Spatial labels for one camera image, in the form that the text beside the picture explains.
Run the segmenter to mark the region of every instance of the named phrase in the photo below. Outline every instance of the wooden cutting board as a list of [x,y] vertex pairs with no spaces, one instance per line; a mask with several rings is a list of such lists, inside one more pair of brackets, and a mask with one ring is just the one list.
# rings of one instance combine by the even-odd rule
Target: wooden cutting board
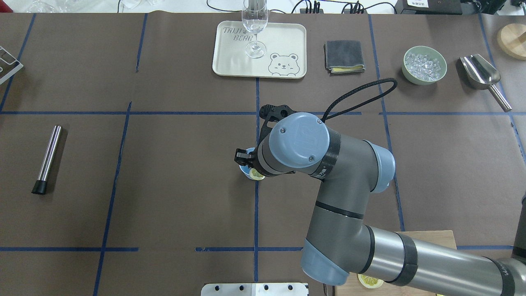
[[[453,231],[441,230],[441,231],[406,231],[400,232],[408,235],[414,239],[427,241],[439,245],[446,246],[448,248],[457,248]],[[435,293],[423,291],[411,287],[399,287],[388,283],[377,289],[367,289],[359,281],[355,273],[350,273],[347,282],[344,285],[336,286],[335,296],[435,296]]]

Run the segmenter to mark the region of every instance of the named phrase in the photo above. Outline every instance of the ice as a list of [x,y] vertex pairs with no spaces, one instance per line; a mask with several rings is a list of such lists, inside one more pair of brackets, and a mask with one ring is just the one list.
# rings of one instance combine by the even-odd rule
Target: ice
[[427,54],[409,53],[404,59],[404,64],[409,73],[420,80],[431,82],[440,78],[440,62],[436,58],[431,59]]

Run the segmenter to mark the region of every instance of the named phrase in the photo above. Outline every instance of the bear drawing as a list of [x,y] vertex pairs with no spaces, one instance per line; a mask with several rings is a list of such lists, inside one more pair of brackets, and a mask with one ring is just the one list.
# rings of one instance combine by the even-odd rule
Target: bear drawing
[[296,76],[299,73],[298,55],[279,55],[273,53],[270,55],[270,65],[268,71],[272,76]]

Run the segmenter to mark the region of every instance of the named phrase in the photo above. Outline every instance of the blue joint cap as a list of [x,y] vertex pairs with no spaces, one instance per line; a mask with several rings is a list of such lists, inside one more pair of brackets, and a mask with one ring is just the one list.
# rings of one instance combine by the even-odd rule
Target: blue joint cap
[[268,144],[281,164],[302,169],[319,162],[329,149],[329,130],[315,115],[298,112],[279,121]]
[[389,187],[389,182],[391,182],[391,180],[393,180],[393,177],[395,176],[395,158],[393,157],[391,152],[385,149],[384,147],[374,145],[373,143],[367,140],[364,141],[371,145],[371,148],[373,149],[376,155],[376,161],[378,163],[378,180],[376,181],[375,188],[371,192],[379,193],[387,189],[387,187]]
[[307,239],[301,255],[301,268],[309,277],[327,285],[343,285],[349,273],[325,257]]

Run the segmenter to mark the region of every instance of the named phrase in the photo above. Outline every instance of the glass base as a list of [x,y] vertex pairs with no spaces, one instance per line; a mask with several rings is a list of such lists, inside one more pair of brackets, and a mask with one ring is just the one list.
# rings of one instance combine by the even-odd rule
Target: glass base
[[267,47],[261,41],[258,41],[257,43],[250,42],[247,44],[247,47],[245,47],[245,53],[251,58],[263,57],[266,51]]

